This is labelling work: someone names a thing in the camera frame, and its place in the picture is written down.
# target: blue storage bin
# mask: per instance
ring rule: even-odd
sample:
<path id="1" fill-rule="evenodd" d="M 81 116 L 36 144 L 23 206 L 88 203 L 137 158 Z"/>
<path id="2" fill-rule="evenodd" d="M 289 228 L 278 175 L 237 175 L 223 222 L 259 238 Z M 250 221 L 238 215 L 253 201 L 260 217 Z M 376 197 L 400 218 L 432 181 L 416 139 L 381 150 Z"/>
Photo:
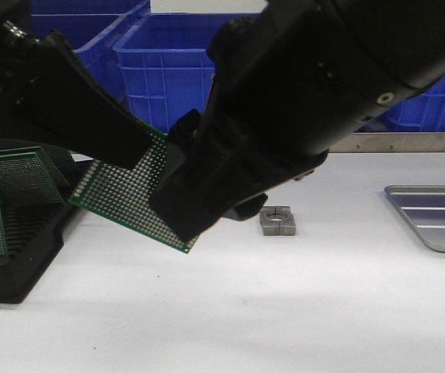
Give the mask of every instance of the blue storage bin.
<path id="1" fill-rule="evenodd" d="M 125 16 L 132 26 L 151 9 L 150 0 L 33 0 L 34 15 L 107 14 Z"/>
<path id="2" fill-rule="evenodd" d="M 125 94 L 113 44 L 127 31 L 125 16 L 35 15 L 32 31 L 45 37 L 51 30 L 63 33 L 95 79 L 115 98 Z"/>
<path id="3" fill-rule="evenodd" d="M 139 0 L 33 0 L 32 13 L 124 14 L 139 3 Z"/>
<path id="4" fill-rule="evenodd" d="M 445 76 L 428 92 L 393 107 L 383 121 L 390 131 L 445 132 Z"/>
<path id="5" fill-rule="evenodd" d="M 205 50 L 238 14 L 152 14 L 116 43 L 130 110 L 161 131 L 203 110 L 214 63 Z"/>

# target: white wall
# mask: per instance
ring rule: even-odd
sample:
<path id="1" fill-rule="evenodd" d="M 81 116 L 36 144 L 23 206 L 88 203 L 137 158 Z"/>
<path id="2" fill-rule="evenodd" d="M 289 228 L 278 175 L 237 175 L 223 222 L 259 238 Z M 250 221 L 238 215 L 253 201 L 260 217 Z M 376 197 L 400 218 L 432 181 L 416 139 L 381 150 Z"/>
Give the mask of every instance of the white wall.
<path id="1" fill-rule="evenodd" d="M 151 0 L 152 12 L 259 12 L 264 0 Z"/>

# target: metal tray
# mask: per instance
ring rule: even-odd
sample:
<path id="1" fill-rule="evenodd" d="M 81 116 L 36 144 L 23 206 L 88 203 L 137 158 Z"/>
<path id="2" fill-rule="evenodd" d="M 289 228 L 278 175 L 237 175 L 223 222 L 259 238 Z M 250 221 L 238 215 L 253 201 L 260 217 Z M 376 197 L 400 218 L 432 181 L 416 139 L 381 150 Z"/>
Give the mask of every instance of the metal tray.
<path id="1" fill-rule="evenodd" d="M 384 191 L 420 239 L 445 253 L 445 186 L 388 186 Z"/>

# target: white tabletop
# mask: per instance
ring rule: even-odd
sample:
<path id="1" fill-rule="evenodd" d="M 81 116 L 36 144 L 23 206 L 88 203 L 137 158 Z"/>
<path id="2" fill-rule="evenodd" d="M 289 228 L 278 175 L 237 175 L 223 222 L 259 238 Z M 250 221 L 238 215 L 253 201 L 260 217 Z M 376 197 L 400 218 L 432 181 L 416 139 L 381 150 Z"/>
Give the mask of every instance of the white tabletop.
<path id="1" fill-rule="evenodd" d="M 266 0 L 150 0 L 152 12 L 237 13 L 260 12 Z"/>
<path id="2" fill-rule="evenodd" d="M 222 221 L 189 255 L 90 213 L 29 297 L 0 305 L 0 372 L 445 372 L 445 254 L 385 200 L 445 154 L 331 155 L 270 193 L 295 237 Z"/>

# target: screw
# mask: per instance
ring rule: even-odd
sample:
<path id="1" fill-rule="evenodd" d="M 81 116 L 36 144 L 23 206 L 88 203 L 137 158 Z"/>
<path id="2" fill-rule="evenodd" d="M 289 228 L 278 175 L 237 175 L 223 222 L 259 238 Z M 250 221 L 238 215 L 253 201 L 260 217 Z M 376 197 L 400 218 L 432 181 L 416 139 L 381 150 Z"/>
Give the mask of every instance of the screw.
<path id="1" fill-rule="evenodd" d="M 377 99 L 377 103 L 379 103 L 381 105 L 384 103 L 389 103 L 389 102 L 393 101 L 394 98 L 395 98 L 395 94 L 393 92 L 383 93 Z"/>

